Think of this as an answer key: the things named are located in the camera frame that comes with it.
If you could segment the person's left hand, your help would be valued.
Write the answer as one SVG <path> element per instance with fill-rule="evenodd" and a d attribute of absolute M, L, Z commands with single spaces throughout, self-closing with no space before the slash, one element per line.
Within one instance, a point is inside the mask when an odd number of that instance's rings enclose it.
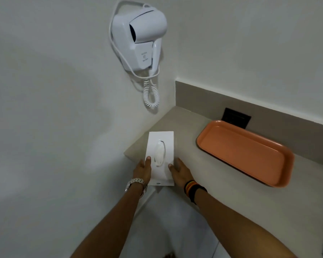
<path fill-rule="evenodd" d="M 140 160 L 133 170 L 133 178 L 141 178 L 146 184 L 150 182 L 151 175 L 145 173 L 145 160 Z"/>

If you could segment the person's right hand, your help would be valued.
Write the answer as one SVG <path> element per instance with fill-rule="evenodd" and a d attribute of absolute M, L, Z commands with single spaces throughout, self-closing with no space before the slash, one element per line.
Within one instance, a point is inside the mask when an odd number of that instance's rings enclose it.
<path fill-rule="evenodd" d="M 179 186 L 181 189 L 184 189 L 186 182 L 194 180 L 191 171 L 178 157 L 174 160 L 174 167 L 177 169 L 178 175 L 177 177 L 172 178 L 177 186 Z"/>

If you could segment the white tissue box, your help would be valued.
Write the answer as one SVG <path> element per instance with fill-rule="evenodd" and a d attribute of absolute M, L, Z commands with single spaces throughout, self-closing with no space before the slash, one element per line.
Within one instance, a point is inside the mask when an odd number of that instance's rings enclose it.
<path fill-rule="evenodd" d="M 149 132 L 146 156 L 151 157 L 151 179 L 148 186 L 174 186 L 168 165 L 174 163 L 174 132 Z"/>

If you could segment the person's right forearm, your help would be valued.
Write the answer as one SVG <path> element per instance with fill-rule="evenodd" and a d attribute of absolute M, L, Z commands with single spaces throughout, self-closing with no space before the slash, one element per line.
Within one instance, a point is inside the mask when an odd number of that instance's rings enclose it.
<path fill-rule="evenodd" d="M 203 189 L 195 192 L 194 202 L 231 258 L 296 258 L 274 235 Z"/>

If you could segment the person's left forearm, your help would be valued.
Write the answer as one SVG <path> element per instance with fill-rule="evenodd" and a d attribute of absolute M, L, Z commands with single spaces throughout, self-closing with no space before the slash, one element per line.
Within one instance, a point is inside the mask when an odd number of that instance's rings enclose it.
<path fill-rule="evenodd" d="M 140 200 L 142 187 L 132 184 L 112 210 L 91 230 L 70 258 L 119 258 Z"/>

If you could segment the white tissue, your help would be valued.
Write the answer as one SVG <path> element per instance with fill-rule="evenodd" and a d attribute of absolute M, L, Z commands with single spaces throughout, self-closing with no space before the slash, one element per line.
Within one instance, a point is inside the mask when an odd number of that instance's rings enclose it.
<path fill-rule="evenodd" d="M 154 151 L 154 163 L 156 167 L 161 167 L 164 163 L 166 155 L 165 143 L 162 140 L 159 140 L 155 145 Z"/>

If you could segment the silver wristwatch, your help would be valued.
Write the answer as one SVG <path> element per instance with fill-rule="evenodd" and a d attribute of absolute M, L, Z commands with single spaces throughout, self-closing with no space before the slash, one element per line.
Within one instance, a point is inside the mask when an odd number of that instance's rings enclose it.
<path fill-rule="evenodd" d="M 148 184 L 145 183 L 145 181 L 141 178 L 133 178 L 129 180 L 129 182 L 126 185 L 125 188 L 125 193 L 128 192 L 129 188 L 131 187 L 132 184 L 139 184 L 142 187 L 140 198 L 146 193 Z"/>

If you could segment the black and orange wristbands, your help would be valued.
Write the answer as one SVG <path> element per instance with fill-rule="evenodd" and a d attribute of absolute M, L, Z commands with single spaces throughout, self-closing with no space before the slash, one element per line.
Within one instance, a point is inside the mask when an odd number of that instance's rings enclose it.
<path fill-rule="evenodd" d="M 190 201 L 191 201 L 192 203 L 194 203 L 195 205 L 197 205 L 197 204 L 195 203 L 195 193 L 196 193 L 196 191 L 197 191 L 198 189 L 203 190 L 203 191 L 205 191 L 205 192 L 208 192 L 208 191 L 206 190 L 206 188 L 205 188 L 205 187 L 201 186 L 200 184 L 198 184 L 198 183 L 197 183 L 196 181 L 194 181 L 194 180 L 190 180 L 190 181 L 186 182 L 186 183 L 185 183 L 185 185 L 184 185 L 184 193 L 185 193 L 185 195 L 186 195 L 186 196 L 190 199 Z"/>

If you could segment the orange plastic tray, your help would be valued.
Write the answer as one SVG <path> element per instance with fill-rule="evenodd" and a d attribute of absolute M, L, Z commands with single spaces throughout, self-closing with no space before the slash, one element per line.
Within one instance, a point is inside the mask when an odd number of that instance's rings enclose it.
<path fill-rule="evenodd" d="M 286 187 L 291 180 L 294 154 L 288 147 L 225 121 L 208 123 L 196 144 L 268 186 Z"/>

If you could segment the black wall socket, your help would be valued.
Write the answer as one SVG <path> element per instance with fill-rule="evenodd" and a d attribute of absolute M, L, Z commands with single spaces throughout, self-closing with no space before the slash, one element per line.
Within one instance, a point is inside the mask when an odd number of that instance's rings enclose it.
<path fill-rule="evenodd" d="M 221 120 L 242 129 L 246 129 L 249 121 L 251 120 L 251 116 L 230 108 L 225 108 Z"/>

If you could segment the white wall-mounted hair dryer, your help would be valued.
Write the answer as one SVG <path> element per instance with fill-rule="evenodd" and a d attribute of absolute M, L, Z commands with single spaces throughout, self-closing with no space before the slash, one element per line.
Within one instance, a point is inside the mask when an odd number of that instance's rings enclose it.
<path fill-rule="evenodd" d="M 133 0 L 117 1 L 109 24 L 110 42 L 123 68 L 135 77 L 159 75 L 166 32 L 166 16 L 157 8 Z"/>

